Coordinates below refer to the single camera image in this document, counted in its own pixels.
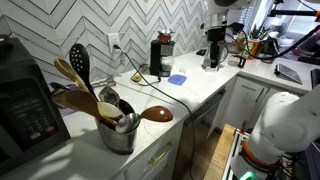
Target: tile wall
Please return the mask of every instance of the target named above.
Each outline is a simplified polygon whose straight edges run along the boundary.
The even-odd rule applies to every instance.
[[[107,34],[120,33],[120,44],[135,64],[148,63],[150,43],[160,29],[176,31],[175,56],[204,46],[205,14],[203,0],[1,0],[0,34],[23,42],[48,83],[68,84],[53,61],[69,61],[74,43],[89,52],[94,81],[133,69],[126,58],[110,53]]]

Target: electrical outlet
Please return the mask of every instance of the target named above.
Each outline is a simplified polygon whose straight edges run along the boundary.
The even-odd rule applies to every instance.
[[[113,45],[117,44],[120,46],[120,39],[119,39],[119,33],[112,33],[108,34],[108,40],[109,40],[109,48],[111,53],[120,53],[120,49],[115,49]]]

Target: coffee maker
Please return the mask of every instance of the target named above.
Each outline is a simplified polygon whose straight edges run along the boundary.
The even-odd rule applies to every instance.
[[[150,74],[154,76],[169,77],[170,65],[163,64],[163,57],[172,56],[174,41],[171,41],[171,30],[158,31],[156,40],[151,42]]]
[[[218,69],[223,49],[222,45],[225,42],[225,34],[225,26],[209,29],[207,31],[208,48],[202,64],[203,69]]]

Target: small container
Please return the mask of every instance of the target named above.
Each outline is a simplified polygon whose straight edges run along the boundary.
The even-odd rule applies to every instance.
[[[119,155],[127,155],[133,152],[138,128],[130,133],[121,134],[110,129],[98,120],[96,120],[96,123],[103,143],[112,152]]]

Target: black spatula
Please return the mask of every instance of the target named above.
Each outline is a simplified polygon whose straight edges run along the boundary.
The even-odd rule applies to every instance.
[[[70,49],[69,59],[73,69],[82,78],[87,88],[89,89],[89,92],[98,101],[98,98],[96,97],[89,81],[90,59],[86,48],[82,44],[74,44]]]

